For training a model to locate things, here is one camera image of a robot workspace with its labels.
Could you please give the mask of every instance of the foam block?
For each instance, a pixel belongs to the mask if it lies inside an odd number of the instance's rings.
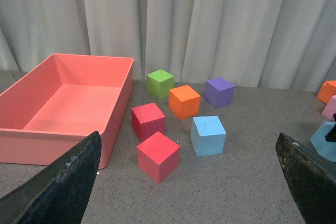
[[[226,132],[218,116],[193,118],[191,141],[196,156],[218,155],[223,152]]]
[[[156,132],[137,146],[138,166],[161,183],[180,163],[180,146]]]
[[[166,117],[154,102],[133,107],[131,113],[132,126],[140,142],[157,131],[164,134]]]
[[[328,118],[331,121],[334,121],[334,114],[336,113],[336,95],[330,98],[327,106],[325,106],[324,110],[322,111],[321,115],[325,118]]]
[[[334,95],[336,95],[336,80],[326,81],[317,94],[317,99],[327,104]]]
[[[231,103],[234,91],[231,82],[223,78],[211,79],[205,83],[204,100],[218,109]]]
[[[197,115],[200,102],[201,96],[189,85],[169,91],[169,108],[180,120]]]
[[[336,162],[336,142],[327,142],[326,135],[335,126],[335,122],[323,122],[310,138],[310,142],[322,157]]]
[[[147,74],[147,92],[158,99],[169,95],[169,89],[174,88],[174,76],[162,69]]]

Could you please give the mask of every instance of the blue cube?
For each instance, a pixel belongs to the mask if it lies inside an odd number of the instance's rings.
[[[223,152],[226,132],[218,116],[193,118],[191,142],[196,156],[218,155]]]
[[[328,142],[326,135],[335,126],[335,122],[325,121],[310,138],[318,154],[329,161],[336,162],[336,142]]]

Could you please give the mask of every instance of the dark blue object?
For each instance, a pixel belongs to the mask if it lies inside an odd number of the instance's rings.
[[[289,190],[308,224],[336,223],[336,165],[279,135],[276,152]]]
[[[96,131],[0,199],[0,223],[80,223],[100,154],[101,138]]]

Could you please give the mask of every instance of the orange cube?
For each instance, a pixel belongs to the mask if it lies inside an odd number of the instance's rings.
[[[201,96],[189,85],[169,91],[169,109],[178,119],[185,119],[198,114]]]
[[[334,95],[336,95],[336,80],[326,81],[317,94],[317,99],[327,104]]]

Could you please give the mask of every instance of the salmon plastic bin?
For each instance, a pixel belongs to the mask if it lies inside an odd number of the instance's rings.
[[[0,162],[49,165],[93,131],[108,164],[132,91],[132,58],[54,54],[0,94]]]

